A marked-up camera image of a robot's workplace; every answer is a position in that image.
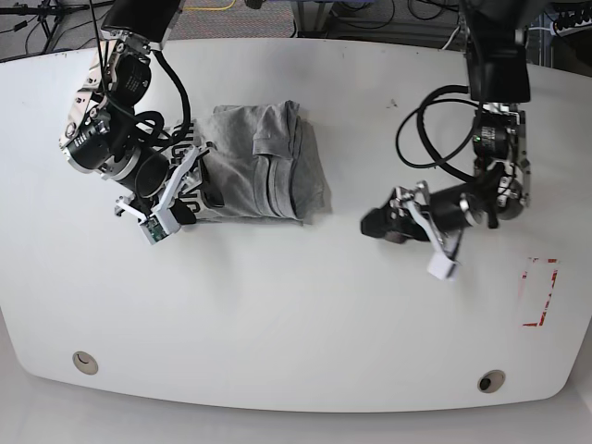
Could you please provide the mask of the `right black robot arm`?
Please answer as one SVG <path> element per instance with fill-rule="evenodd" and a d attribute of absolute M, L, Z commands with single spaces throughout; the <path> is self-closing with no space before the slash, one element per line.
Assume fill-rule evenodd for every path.
<path fill-rule="evenodd" d="M 58 144 L 79 172 L 129 190 L 114 213 L 133 216 L 151 243 L 196 224 L 201 210 L 225 204 L 204 162 L 214 145 L 192 143 L 189 95 L 163 55 L 183 7 L 181 1 L 116 1 L 104 23 L 94 24 L 95 59 Z M 160 112 L 135 109 L 151 85 L 152 61 L 179 93 L 181 121 L 171 129 Z"/>

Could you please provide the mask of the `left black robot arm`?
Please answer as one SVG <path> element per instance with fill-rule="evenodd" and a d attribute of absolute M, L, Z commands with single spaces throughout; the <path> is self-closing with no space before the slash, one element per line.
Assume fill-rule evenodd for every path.
<path fill-rule="evenodd" d="M 454 266 L 464 232 L 487 222 L 490 229 L 512 220 L 529 206 L 531 167 L 526 150 L 526 118 L 519 106 L 531 99 L 526 63 L 527 25 L 541 1 L 461 1 L 459 19 L 465 34 L 469 83 L 445 85 L 431 92 L 409 114 L 430 162 L 404 155 L 407 167 L 440 168 L 460 182 L 432 192 L 425 182 L 408 190 L 397 187 L 388 201 L 361 221 L 370 238 L 403 244 L 430 242 L 434 257 Z M 433 105 L 463 103 L 475 110 L 470 132 L 450 154 L 430 140 L 426 111 Z"/>

